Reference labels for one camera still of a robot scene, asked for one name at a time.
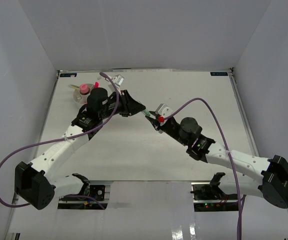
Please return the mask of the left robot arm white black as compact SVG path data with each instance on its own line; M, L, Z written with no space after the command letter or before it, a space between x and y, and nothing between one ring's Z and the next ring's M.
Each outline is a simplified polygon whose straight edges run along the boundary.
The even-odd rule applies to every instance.
M44 209L54 197L74 195L83 200L90 194L91 182L73 173L54 179L55 173L80 147L88 143L103 127L104 120L114 115L130 117L145 110L127 90L108 94L98 87L90 91L87 102L63 134L63 141L53 144L29 163L15 168L14 188L17 195L38 210Z

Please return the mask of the pink capped crayon tube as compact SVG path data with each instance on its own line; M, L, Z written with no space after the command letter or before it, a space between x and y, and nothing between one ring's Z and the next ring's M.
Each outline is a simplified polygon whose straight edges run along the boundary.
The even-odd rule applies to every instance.
M79 86L79 93L81 94L81 95L83 95L83 96L85 96L85 95L88 95L89 93L90 93L90 88L89 88L89 86L86 84L86 83L84 83L84 84L81 84L80 86Z

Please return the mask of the mint green highlighter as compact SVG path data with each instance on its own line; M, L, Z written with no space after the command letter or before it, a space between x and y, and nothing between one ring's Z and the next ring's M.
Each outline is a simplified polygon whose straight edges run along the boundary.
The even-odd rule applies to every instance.
M140 104L141 113L144 114L146 117L150 117L150 116L151 116L151 113L150 113L150 111L146 108L146 106L143 105L140 101L138 101L138 103Z

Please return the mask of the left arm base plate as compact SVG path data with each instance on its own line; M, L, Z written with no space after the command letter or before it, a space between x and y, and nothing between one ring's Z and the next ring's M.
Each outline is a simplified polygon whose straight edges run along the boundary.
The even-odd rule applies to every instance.
M83 193L74 197L62 197L58 201L59 210L105 210L110 199L110 185L90 185Z

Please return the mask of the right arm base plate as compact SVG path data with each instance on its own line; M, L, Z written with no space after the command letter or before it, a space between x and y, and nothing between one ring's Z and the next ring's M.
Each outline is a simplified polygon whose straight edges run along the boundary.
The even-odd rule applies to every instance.
M212 187L209 182L192 182L190 193L196 213L237 212L239 210L236 193L225 194L218 187Z

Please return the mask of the black highlighter pink cap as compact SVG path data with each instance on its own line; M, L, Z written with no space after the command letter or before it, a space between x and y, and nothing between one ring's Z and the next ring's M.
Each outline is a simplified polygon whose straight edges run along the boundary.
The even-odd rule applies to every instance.
M99 87L99 83L96 81L95 83L94 83L94 88L96 89L96 88L98 88Z

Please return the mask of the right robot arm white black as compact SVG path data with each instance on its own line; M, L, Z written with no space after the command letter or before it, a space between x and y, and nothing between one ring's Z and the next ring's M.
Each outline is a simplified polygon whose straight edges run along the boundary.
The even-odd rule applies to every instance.
M288 208L288 162L284 157L265 158L227 150L224 145L204 136L202 127L193 117L177 122L174 117L162 120L154 114L146 119L156 131L186 146L186 153L194 160L219 165L242 175L235 180L227 173L215 173L208 184L193 185L191 193L195 200L226 200L233 195L248 195L263 198L281 209Z

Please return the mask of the yellow pen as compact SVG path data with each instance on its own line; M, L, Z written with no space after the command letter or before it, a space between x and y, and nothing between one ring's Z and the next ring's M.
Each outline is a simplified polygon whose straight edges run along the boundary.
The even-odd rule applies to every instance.
M79 90L80 89L79 86L73 85L73 84L69 84L68 87L71 88L71 89L74 89L74 90Z

